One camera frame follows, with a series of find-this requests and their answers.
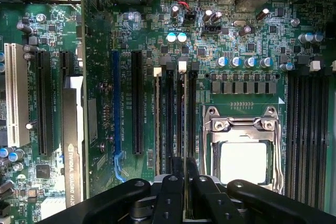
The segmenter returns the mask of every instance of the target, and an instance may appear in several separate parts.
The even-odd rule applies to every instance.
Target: mounting hole
[[[169,212],[164,212],[163,213],[163,218],[165,218],[166,220],[168,220],[169,217]]]
[[[226,212],[224,215],[225,215],[225,218],[226,218],[227,220],[232,219],[232,214],[229,214],[228,212]]]

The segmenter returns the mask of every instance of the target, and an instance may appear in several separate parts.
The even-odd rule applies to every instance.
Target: black pcie slot
[[[181,75],[177,73],[176,83],[176,152],[177,156],[181,157],[182,153],[182,95],[183,95],[183,81]]]
[[[50,53],[39,51],[35,59],[38,152],[49,155],[54,151]]]
[[[143,153],[143,63],[142,52],[132,51],[132,134],[133,154]]]
[[[188,80],[188,156],[195,152],[195,123],[196,123],[196,79],[197,71],[190,70]]]
[[[61,103],[61,148],[62,153],[64,153],[64,115],[63,115],[63,88],[64,88],[64,79],[68,75],[72,75],[75,73],[75,65],[74,65],[74,54],[69,51],[60,51],[59,52],[59,69],[60,69],[60,103]]]
[[[171,173],[171,158],[173,157],[173,143],[174,143],[174,70],[167,66],[166,78],[165,78],[165,90],[166,90],[166,173]]]

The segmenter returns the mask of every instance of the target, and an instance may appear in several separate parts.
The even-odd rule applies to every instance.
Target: chip
[[[206,55],[206,51],[204,47],[200,47],[197,49],[197,56],[205,57],[205,55]]]
[[[254,51],[254,43],[247,44],[247,51]]]
[[[182,46],[182,53],[183,54],[189,54],[189,47],[188,46]]]
[[[36,178],[50,178],[50,166],[36,165]]]
[[[269,32],[271,34],[276,34],[277,33],[277,27],[276,26],[270,26],[269,27]]]
[[[301,52],[301,47],[300,46],[294,46],[293,47],[293,52],[294,52],[294,54],[298,54],[299,52]]]
[[[229,34],[229,28],[228,27],[222,27],[222,34],[228,35]]]
[[[56,26],[55,25],[49,25],[48,30],[49,31],[56,31]]]
[[[168,46],[161,46],[161,53],[168,54]]]

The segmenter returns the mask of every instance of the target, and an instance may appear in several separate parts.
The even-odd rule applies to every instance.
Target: black connector
[[[143,63],[142,52],[132,51],[133,154],[143,154]]]
[[[46,51],[36,52],[35,67],[38,152],[40,155],[50,155],[54,151],[53,85],[50,53]]]

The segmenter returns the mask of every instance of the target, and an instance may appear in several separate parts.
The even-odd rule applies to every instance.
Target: pci slot
[[[142,52],[132,51],[133,154],[143,154],[143,63]]]
[[[166,132],[165,132],[165,157],[166,157],[166,170],[167,174],[171,173],[173,157],[173,144],[174,144],[174,66],[172,62],[167,62],[166,78],[165,78],[165,94],[166,94]]]
[[[198,62],[192,62],[188,74],[188,157],[193,157],[195,152],[196,79],[198,69]]]
[[[329,78],[289,75],[286,194],[323,209]]]
[[[21,147],[30,142],[29,131],[25,125],[29,122],[28,67],[22,57],[22,46],[5,43],[5,82],[7,131],[9,147]]]
[[[50,155],[54,151],[50,53],[36,52],[35,67],[38,152]]]
[[[60,81],[60,103],[61,103],[61,121],[60,121],[60,129],[61,129],[61,148],[64,153],[64,114],[63,114],[63,87],[64,80],[66,76],[72,75],[75,73],[75,65],[74,65],[74,54],[69,51],[60,51],[59,52],[59,81]]]

